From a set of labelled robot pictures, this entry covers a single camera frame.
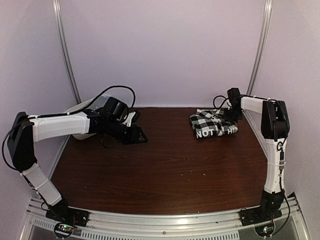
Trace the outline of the black white plaid shirt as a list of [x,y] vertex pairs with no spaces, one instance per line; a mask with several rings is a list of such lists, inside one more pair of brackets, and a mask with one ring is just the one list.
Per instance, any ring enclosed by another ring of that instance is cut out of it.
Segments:
[[238,132],[238,125],[224,118],[225,108],[197,109],[195,114],[189,116],[192,130],[197,139],[221,137]]

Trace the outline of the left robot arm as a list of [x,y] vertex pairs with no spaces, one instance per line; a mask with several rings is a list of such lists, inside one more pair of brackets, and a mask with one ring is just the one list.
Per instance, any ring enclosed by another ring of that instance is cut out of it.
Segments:
[[42,171],[35,156],[34,144],[42,140],[83,135],[110,135],[124,145],[147,143],[148,138],[135,122],[137,110],[110,95],[102,95],[91,102],[75,106],[71,111],[48,115],[28,115],[19,112],[11,130],[3,140],[12,161],[12,169],[19,172],[47,204],[61,222],[72,218],[68,202]]

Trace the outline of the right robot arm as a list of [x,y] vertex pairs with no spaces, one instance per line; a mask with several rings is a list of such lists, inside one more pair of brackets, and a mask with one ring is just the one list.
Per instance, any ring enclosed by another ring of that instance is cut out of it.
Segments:
[[267,149],[267,175],[256,216],[266,221],[280,209],[285,198],[285,151],[290,132],[287,107],[282,100],[244,95],[235,87],[227,91],[227,100],[230,104],[224,113],[227,121],[238,122],[243,111],[261,115],[260,132]]

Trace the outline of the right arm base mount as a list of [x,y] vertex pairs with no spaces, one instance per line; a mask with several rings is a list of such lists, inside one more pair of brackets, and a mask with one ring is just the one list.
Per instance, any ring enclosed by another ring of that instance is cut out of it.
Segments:
[[268,222],[282,216],[282,212],[279,209],[276,209],[272,213],[263,214],[260,206],[254,208],[242,208],[238,214],[243,227]]

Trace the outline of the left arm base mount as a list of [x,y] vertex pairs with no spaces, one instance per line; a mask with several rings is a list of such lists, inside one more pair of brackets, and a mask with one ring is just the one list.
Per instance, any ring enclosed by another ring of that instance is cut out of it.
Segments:
[[45,217],[71,226],[86,227],[89,219],[89,212],[72,207],[65,209],[48,209]]

